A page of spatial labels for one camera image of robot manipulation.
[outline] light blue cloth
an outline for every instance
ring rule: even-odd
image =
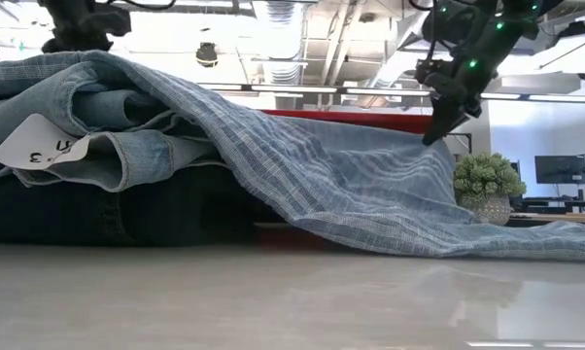
[[[455,204],[445,144],[424,147],[419,135],[269,117],[105,52],[0,62],[0,143],[33,113],[93,140],[84,160],[16,170],[29,185],[68,180],[122,191],[165,180],[214,145],[241,186],[289,223],[350,247],[585,261],[582,225],[473,225]]]

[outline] paper label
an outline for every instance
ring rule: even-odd
[[[15,169],[42,170],[87,155],[89,136],[77,139],[43,115],[33,114],[0,145],[0,163]]]

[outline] ceiling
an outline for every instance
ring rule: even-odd
[[[197,6],[208,3],[219,6],[229,1],[179,0],[178,4]],[[338,12],[343,6],[349,5],[348,1],[353,0],[321,0],[307,6],[304,30],[299,38],[303,47],[299,64],[302,63],[304,67],[301,84],[321,83],[330,38],[337,37],[330,37],[330,29],[339,20]],[[141,2],[156,4],[166,3],[167,0]],[[420,15],[402,0],[361,0],[360,4],[358,15],[361,20],[345,21],[342,25],[343,33],[348,32],[340,37],[339,49],[346,50],[342,67],[334,72],[337,54],[330,64],[329,76],[336,74],[336,85],[365,82],[375,77],[386,60],[396,52],[402,39],[403,30],[399,23]],[[18,20],[0,12],[0,58],[22,59],[39,54],[42,45],[52,36],[52,19],[46,10],[35,1],[3,2],[1,5],[16,15]],[[242,9],[252,9],[249,0],[240,0],[240,6]],[[354,5],[349,7],[348,18],[355,19],[355,13],[352,13],[354,8]],[[546,33],[555,34],[559,28],[582,16],[585,16],[585,1],[566,1],[548,14],[542,26]],[[254,17],[214,15],[209,8],[197,14],[135,11],[131,12],[131,19],[133,31],[125,37],[113,38],[115,44],[112,53],[199,83],[268,83],[263,73],[265,67],[273,63],[265,54],[265,48],[273,50],[274,46],[286,45],[281,38],[263,30]],[[520,60],[523,57],[519,56],[541,51],[550,38],[541,32],[536,41],[521,40],[516,46],[516,55],[509,57],[499,69],[501,74],[532,73],[524,72],[526,65]],[[216,44],[219,62],[215,68],[204,68],[195,61],[195,53],[201,42]],[[411,54],[423,57],[427,46],[425,42],[418,42],[407,49]],[[406,75],[401,75],[397,83],[405,88],[418,87]],[[541,88],[546,86],[549,86],[548,81]],[[504,91],[510,90],[506,85],[503,88]]]

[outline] desk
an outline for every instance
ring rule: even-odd
[[[585,225],[585,213],[568,213],[564,215],[515,213],[511,214],[506,224],[510,228],[531,228],[556,221],[567,221]]]

